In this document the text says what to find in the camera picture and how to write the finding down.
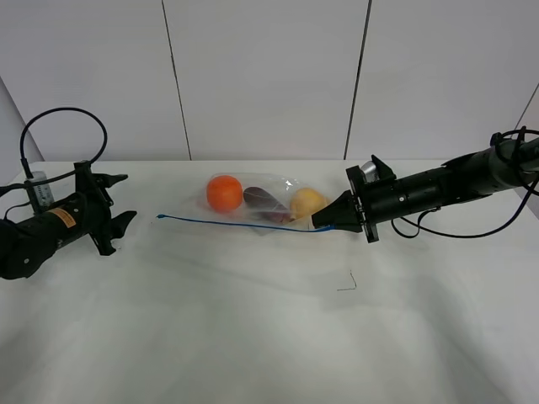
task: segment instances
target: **eggplant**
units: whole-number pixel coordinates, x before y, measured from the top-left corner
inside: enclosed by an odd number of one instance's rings
[[[243,191],[243,200],[260,217],[267,221],[285,225],[291,221],[290,211],[269,192],[259,187],[249,187]]]

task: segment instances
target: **orange label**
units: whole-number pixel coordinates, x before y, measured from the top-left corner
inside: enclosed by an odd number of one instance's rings
[[[69,213],[67,213],[64,209],[55,208],[55,209],[48,210],[47,212],[58,216],[61,219],[61,221],[64,222],[64,225],[66,225],[68,229],[71,229],[73,226],[77,224],[75,219],[73,219],[73,216],[69,215]]]

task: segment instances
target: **black cylinder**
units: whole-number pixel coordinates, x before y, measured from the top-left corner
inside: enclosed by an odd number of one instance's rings
[[[85,235],[103,222],[102,210],[86,197],[74,194],[54,208],[33,216],[13,229],[16,240],[0,260],[0,276],[5,279],[28,278],[40,265],[70,242]]]
[[[449,173],[444,167],[424,171],[390,183],[368,184],[364,202],[371,224],[390,221],[424,210],[440,207],[446,201],[443,179]]]

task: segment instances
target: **orange fruit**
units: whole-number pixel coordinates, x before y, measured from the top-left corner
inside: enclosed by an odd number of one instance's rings
[[[208,183],[206,198],[213,210],[219,213],[230,212],[243,202],[242,185],[230,175],[220,175]]]

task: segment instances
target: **plastic bag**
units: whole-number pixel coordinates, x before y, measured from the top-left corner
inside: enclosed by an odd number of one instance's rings
[[[274,174],[219,173],[180,204],[178,212],[158,218],[246,226],[254,229],[326,231],[314,229],[311,215],[329,200],[294,178]]]

